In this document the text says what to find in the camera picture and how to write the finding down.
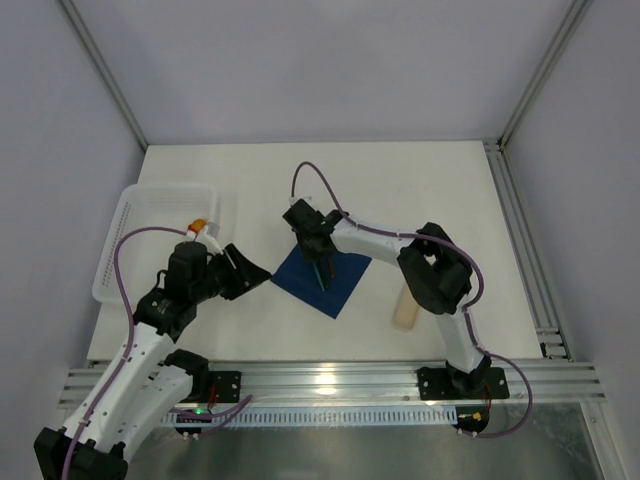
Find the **teal plastic knife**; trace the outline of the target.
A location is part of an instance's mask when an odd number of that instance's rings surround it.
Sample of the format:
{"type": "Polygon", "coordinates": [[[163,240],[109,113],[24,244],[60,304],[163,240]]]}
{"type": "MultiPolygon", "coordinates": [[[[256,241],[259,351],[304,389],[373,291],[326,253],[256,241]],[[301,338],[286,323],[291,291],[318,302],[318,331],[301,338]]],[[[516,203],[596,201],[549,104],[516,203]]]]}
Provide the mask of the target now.
{"type": "Polygon", "coordinates": [[[318,263],[314,264],[314,271],[315,271],[318,283],[320,285],[321,291],[323,291],[323,292],[326,291],[327,284],[326,284],[326,281],[325,281],[325,278],[324,278],[324,274],[322,272],[322,268],[318,263]]]}

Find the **blue paper napkin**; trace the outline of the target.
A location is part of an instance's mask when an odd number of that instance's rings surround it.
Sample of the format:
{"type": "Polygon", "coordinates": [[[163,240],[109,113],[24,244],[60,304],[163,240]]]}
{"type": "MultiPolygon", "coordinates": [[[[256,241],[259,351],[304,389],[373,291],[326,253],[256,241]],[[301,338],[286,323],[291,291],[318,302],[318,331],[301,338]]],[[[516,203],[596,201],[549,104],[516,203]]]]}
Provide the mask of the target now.
{"type": "MultiPolygon", "coordinates": [[[[343,253],[334,254],[329,259],[333,261],[336,278],[330,278],[330,288],[324,292],[320,289],[314,271],[315,263],[305,262],[299,247],[292,249],[272,275],[271,282],[326,316],[336,319],[363,277],[371,259],[343,253]]],[[[326,259],[318,264],[328,268],[326,259]]]]}

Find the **brown wooden spoon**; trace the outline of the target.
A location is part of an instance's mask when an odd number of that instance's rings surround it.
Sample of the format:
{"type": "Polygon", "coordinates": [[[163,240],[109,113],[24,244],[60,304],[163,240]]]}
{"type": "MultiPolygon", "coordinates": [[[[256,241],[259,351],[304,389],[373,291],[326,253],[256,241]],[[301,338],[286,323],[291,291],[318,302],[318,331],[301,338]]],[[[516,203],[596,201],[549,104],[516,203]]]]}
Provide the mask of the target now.
{"type": "Polygon", "coordinates": [[[336,270],[335,270],[333,261],[331,259],[328,259],[327,263],[328,263],[330,278],[332,279],[336,278],[336,270]]]}

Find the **gold fork green handle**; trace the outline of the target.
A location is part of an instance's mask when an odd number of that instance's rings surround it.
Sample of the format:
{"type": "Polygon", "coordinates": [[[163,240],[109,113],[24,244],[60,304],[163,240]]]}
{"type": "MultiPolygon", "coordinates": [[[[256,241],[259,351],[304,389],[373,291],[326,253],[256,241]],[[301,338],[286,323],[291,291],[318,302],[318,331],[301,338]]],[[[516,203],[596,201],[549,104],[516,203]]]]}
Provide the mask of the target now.
{"type": "Polygon", "coordinates": [[[323,280],[323,284],[324,284],[324,289],[328,290],[330,288],[330,285],[331,285],[331,283],[330,283],[331,279],[330,279],[330,274],[329,274],[328,268],[326,266],[322,266],[320,268],[320,270],[321,270],[321,273],[322,273],[322,280],[323,280]]]}

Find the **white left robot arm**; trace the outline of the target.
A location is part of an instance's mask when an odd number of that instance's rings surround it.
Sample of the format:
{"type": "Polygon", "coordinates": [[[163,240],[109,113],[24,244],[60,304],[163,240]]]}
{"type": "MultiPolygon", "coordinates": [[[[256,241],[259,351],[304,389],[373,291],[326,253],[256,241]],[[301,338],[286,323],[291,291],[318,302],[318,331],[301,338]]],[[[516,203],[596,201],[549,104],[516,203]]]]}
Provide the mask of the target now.
{"type": "Polygon", "coordinates": [[[215,297],[235,300],[270,277],[232,244],[218,253],[196,241],[178,244],[151,291],[127,307],[127,337],[92,391],[62,427],[37,436],[43,477],[125,478],[155,425],[210,385],[208,360],[176,346],[198,305],[215,297]]]}

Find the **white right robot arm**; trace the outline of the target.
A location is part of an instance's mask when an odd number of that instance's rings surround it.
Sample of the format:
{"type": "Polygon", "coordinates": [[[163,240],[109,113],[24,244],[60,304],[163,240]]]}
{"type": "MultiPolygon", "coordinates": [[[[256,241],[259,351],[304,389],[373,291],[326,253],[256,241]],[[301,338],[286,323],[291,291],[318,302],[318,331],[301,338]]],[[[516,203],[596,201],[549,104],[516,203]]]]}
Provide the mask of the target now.
{"type": "Polygon", "coordinates": [[[444,382],[458,397],[471,398],[485,388],[490,356],[479,346],[470,307],[471,276],[484,280],[473,259],[444,230],[428,223],[416,232],[390,231],[359,222],[335,209],[324,215],[307,201],[295,201],[283,214],[303,259],[326,260],[331,255],[357,254],[396,266],[415,303],[434,315],[446,348],[444,382]]]}

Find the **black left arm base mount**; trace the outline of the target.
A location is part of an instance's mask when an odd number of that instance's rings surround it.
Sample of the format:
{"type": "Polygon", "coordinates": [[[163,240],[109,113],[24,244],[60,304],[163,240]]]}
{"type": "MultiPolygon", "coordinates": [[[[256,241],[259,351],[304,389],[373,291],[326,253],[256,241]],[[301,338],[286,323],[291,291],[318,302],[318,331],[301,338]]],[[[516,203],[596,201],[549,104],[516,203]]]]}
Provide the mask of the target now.
{"type": "Polygon", "coordinates": [[[240,401],[242,373],[240,371],[206,371],[193,377],[187,399],[190,402],[218,404],[240,401]]]}

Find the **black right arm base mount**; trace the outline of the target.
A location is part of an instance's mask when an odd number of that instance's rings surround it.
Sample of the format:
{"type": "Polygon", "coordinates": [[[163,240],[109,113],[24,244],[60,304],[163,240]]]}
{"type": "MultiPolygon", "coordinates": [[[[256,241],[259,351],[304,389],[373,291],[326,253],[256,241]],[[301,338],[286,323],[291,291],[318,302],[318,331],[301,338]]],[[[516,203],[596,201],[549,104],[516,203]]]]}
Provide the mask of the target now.
{"type": "Polygon", "coordinates": [[[510,397],[505,372],[498,367],[489,367],[479,374],[466,374],[448,367],[422,367],[416,375],[421,400],[504,400],[510,397]]]}

